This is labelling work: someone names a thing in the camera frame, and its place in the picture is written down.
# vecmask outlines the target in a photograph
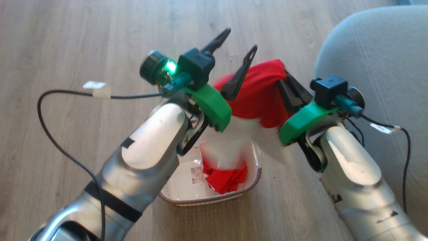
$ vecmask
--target white cable label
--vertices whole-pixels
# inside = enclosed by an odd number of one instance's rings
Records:
[[[92,89],[92,95],[100,98],[111,98],[111,88],[105,82],[88,81],[83,89]]]
[[[378,131],[380,131],[380,132],[383,132],[383,133],[385,133],[385,134],[391,134],[392,132],[396,132],[397,130],[399,130],[399,129],[400,129],[400,127],[398,127],[398,126],[394,126],[394,128],[393,128],[393,129],[390,129],[390,128],[386,128],[386,127],[381,127],[381,126],[376,125],[376,124],[373,124],[373,123],[370,123],[370,125],[371,125],[373,128],[375,128],[376,130],[378,130]]]

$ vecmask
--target camera lens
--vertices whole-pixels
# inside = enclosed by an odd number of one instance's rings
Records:
[[[165,69],[169,59],[158,51],[150,52],[149,56],[141,63],[140,76],[147,80],[150,84],[164,85],[170,81],[171,73]]]

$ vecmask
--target green led light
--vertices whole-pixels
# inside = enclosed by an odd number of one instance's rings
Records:
[[[173,75],[177,70],[177,64],[174,61],[170,60],[165,64],[165,69]]]

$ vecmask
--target basket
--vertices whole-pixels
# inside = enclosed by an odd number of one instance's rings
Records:
[[[199,145],[205,140],[204,135],[183,157],[178,157],[180,165],[161,190],[159,196],[164,201],[178,206],[205,205],[222,202],[243,195],[254,188],[262,175],[259,160],[259,148],[249,141],[241,151],[241,156],[247,163],[247,178],[238,185],[238,190],[219,194],[208,186],[202,174],[202,156]]]

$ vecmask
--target sticker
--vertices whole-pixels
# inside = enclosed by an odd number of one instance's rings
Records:
[[[393,129],[390,129],[390,128],[386,128],[386,127],[381,127],[381,126],[376,125],[376,124],[373,124],[373,123],[370,123],[370,125],[371,125],[373,128],[375,128],[376,130],[378,130],[378,131],[380,131],[380,132],[383,132],[383,133],[385,133],[385,134],[391,134],[392,132],[396,132],[397,130],[399,130],[399,129],[400,129],[400,127],[398,127],[398,126],[394,126],[394,128],[393,128]]]
[[[105,82],[88,81],[83,89],[92,89],[92,96],[100,98],[111,98],[111,88]]]
[[[197,166],[197,167],[192,167],[190,168],[190,172],[192,174],[192,183],[193,184],[201,184],[201,183],[205,183],[205,175],[202,171],[202,167],[201,166]]]

